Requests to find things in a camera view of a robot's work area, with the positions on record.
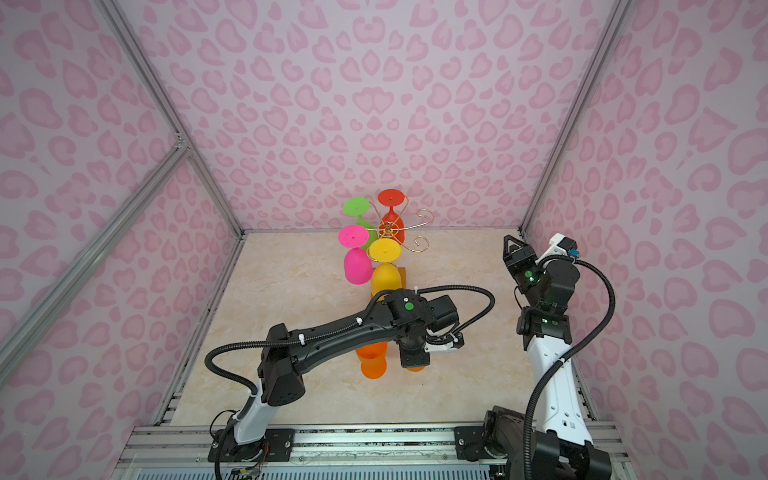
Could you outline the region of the orange back wine glass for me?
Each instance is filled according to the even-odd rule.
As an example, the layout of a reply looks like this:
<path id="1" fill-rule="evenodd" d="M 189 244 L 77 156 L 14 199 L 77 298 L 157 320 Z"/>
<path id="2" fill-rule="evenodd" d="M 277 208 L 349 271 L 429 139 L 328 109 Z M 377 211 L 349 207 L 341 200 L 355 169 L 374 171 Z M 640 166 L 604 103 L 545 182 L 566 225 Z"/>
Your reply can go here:
<path id="1" fill-rule="evenodd" d="M 386 342 L 374 343 L 355 350 L 362 374 L 368 379 L 381 378 L 387 370 Z"/>

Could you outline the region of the yellow wine glass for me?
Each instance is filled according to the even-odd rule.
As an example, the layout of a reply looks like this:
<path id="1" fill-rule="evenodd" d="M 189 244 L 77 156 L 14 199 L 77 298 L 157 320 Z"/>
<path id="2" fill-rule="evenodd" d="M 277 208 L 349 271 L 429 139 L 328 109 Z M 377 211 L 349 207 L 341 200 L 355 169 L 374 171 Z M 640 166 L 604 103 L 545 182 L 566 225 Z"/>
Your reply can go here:
<path id="1" fill-rule="evenodd" d="M 394 262 L 401 256 L 401 245 L 392 238 L 380 238 L 368 249 L 369 258 L 377 263 L 371 277 L 371 296 L 384 290 L 403 287 L 404 280 Z"/>

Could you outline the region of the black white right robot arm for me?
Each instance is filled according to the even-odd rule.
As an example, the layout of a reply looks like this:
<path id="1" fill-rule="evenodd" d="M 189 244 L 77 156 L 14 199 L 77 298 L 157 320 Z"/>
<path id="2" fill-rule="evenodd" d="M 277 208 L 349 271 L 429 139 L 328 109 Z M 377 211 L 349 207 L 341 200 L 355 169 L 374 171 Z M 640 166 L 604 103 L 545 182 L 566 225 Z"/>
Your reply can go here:
<path id="1" fill-rule="evenodd" d="M 543 255 L 507 235 L 502 259 L 527 301 L 516 332 L 536 384 L 525 411 L 495 406 L 482 426 L 455 428 L 456 455 L 469 462 L 501 459 L 505 479 L 609 479 L 611 458 L 595 445 L 582 415 L 573 359 L 612 320 L 614 287 L 598 267 L 581 259 L 576 241 L 562 234 L 550 239 Z M 582 269 L 602 282 L 608 301 L 598 325 L 574 341 L 567 310 Z"/>

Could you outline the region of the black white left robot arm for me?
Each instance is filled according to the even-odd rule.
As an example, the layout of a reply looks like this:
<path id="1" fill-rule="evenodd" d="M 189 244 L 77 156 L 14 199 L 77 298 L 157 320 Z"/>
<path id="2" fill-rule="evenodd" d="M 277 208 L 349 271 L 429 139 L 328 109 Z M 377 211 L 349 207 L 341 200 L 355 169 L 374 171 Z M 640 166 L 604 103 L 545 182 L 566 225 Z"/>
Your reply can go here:
<path id="1" fill-rule="evenodd" d="M 395 342 L 400 364 L 417 369 L 430 364 L 430 350 L 458 350 L 463 335 L 435 331 L 455 327 L 457 308 L 447 295 L 428 300 L 414 290 L 384 290 L 366 307 L 339 320 L 307 329 L 289 331 L 285 324 L 270 328 L 262 341 L 225 344 L 207 353 L 206 368 L 248 390 L 244 406 L 224 428 L 212 434 L 208 460 L 224 462 L 264 460 L 267 456 L 266 430 L 277 410 L 298 401 L 305 393 L 303 375 L 338 356 L 374 344 Z M 250 380 L 215 363 L 225 353 L 259 349 L 257 378 Z"/>

